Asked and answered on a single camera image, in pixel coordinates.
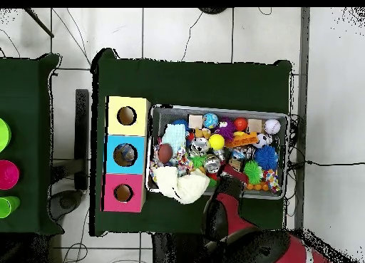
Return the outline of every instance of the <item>black metal frame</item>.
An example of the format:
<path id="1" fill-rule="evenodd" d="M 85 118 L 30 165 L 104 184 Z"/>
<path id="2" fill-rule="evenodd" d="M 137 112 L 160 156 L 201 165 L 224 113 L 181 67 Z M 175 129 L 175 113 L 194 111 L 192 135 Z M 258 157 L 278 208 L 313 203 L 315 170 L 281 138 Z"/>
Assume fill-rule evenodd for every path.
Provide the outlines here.
<path id="1" fill-rule="evenodd" d="M 26 11 L 26 13 L 31 16 L 31 18 L 51 37 L 54 38 L 54 34 L 51 33 L 51 31 L 47 28 L 46 25 L 43 24 L 43 22 L 39 19 L 39 17 L 36 15 L 36 13 L 30 9 L 30 8 L 26 8 L 24 9 Z"/>
<path id="2" fill-rule="evenodd" d="M 52 167 L 51 184 L 74 174 L 75 189 L 88 189 L 88 116 L 88 90 L 77 89 L 73 159 L 63 161 Z"/>

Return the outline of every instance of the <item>purple toy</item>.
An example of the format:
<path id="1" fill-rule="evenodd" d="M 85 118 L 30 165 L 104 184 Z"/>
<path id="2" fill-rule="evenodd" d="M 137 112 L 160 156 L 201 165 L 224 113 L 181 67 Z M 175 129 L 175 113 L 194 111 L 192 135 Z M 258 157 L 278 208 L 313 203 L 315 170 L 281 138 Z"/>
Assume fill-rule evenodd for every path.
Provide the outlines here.
<path id="1" fill-rule="evenodd" d="M 220 134 L 225 140 L 233 140 L 235 131 L 235 124 L 229 118 L 222 118 L 214 133 Z"/>

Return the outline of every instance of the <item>light green cup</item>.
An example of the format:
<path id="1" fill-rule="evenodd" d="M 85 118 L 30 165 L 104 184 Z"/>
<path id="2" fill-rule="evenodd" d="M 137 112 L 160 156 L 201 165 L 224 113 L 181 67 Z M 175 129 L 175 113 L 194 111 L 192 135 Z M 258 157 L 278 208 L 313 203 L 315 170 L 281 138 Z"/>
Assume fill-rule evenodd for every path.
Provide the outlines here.
<path id="1" fill-rule="evenodd" d="M 0 218 L 7 218 L 19 205 L 20 199 L 18 197 L 0 197 Z"/>
<path id="2" fill-rule="evenodd" d="M 10 139 L 10 127 L 0 118 L 0 152 L 9 144 Z"/>

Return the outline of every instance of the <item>dark green table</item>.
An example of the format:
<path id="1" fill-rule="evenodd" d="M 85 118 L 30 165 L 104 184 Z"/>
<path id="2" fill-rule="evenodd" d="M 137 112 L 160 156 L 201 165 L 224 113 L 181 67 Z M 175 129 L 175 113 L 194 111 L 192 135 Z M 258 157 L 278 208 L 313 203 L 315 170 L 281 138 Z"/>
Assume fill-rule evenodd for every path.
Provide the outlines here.
<path id="1" fill-rule="evenodd" d="M 107 48 L 94 58 L 91 124 L 91 234 L 111 232 L 199 233 L 207 197 L 190 205 L 150 192 L 141 213 L 101 212 L 106 96 L 147 98 L 152 104 L 289 112 L 289 61 L 172 63 L 117 59 Z M 282 228 L 283 199 L 243 199 L 241 215 L 266 229 Z"/>
<path id="2" fill-rule="evenodd" d="M 0 58 L 0 118 L 11 128 L 11 142 L 0 159 L 15 163 L 21 172 L 16 186 L 0 196 L 20 198 L 19 208 L 0 220 L 0 232 L 60 234 L 48 215 L 51 191 L 51 108 L 48 80 L 59 56 L 36 60 Z"/>

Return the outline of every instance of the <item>pink box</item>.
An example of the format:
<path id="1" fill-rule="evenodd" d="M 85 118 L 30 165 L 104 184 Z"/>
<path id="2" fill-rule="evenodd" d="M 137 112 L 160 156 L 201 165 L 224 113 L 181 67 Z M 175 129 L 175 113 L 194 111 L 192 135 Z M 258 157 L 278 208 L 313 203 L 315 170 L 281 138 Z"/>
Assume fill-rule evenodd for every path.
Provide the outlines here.
<path id="1" fill-rule="evenodd" d="M 131 188 L 133 196 L 127 202 L 121 202 L 114 196 L 119 185 Z M 104 211 L 108 212 L 140 212 L 145 202 L 145 186 L 143 174 L 106 174 L 104 187 Z"/>

